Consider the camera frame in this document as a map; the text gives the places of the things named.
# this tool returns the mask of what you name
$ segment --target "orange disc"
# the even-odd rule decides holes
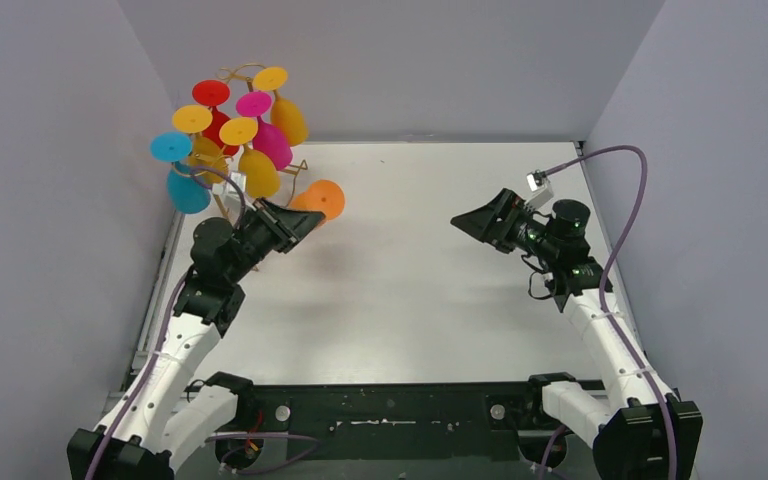
[[[305,195],[307,210],[317,210],[324,213],[326,220],[334,220],[339,217],[346,207],[343,189],[331,180],[313,182],[303,195]]]
[[[290,202],[289,207],[292,210],[307,210],[307,197],[306,194],[300,193],[293,197],[293,201]]]

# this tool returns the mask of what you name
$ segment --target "pink disc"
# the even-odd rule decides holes
[[[259,117],[269,111],[272,97],[266,92],[249,92],[237,100],[237,113],[242,117]]]
[[[272,160],[276,170],[287,168],[293,161],[293,151],[290,150],[290,144],[287,143],[284,132],[264,122],[260,117],[257,119],[257,133],[252,139],[252,147],[265,153]]]

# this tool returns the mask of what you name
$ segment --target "metal bolt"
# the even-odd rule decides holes
[[[499,405],[498,403],[496,405],[493,405],[490,407],[490,417],[493,418],[493,420],[502,420],[505,418],[505,407],[503,405]]]
[[[275,409],[275,419],[279,422],[286,422],[290,419],[290,407],[281,405]]]

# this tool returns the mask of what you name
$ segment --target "red disc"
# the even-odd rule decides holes
[[[204,80],[193,87],[193,100],[206,107],[222,105],[231,97],[231,89],[219,80]]]
[[[220,112],[217,109],[211,109],[213,111],[213,121],[210,123],[210,126],[207,127],[203,132],[201,132],[202,135],[205,137],[213,140],[213,143],[219,145],[219,147],[225,147],[224,150],[222,150],[222,153],[224,155],[236,155],[237,152],[240,151],[239,145],[225,145],[222,140],[219,138],[219,130],[222,128],[222,125],[225,125],[225,122],[230,120],[228,115],[225,115],[224,113]]]

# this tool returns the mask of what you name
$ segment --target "red wire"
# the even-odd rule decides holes
[[[263,423],[263,410],[257,412],[257,421],[254,423],[254,427],[252,427],[251,430],[249,430],[249,433],[255,433],[257,432],[257,429],[260,428],[260,424]],[[246,440],[246,444],[243,448],[249,448],[251,446],[251,439],[249,438]]]

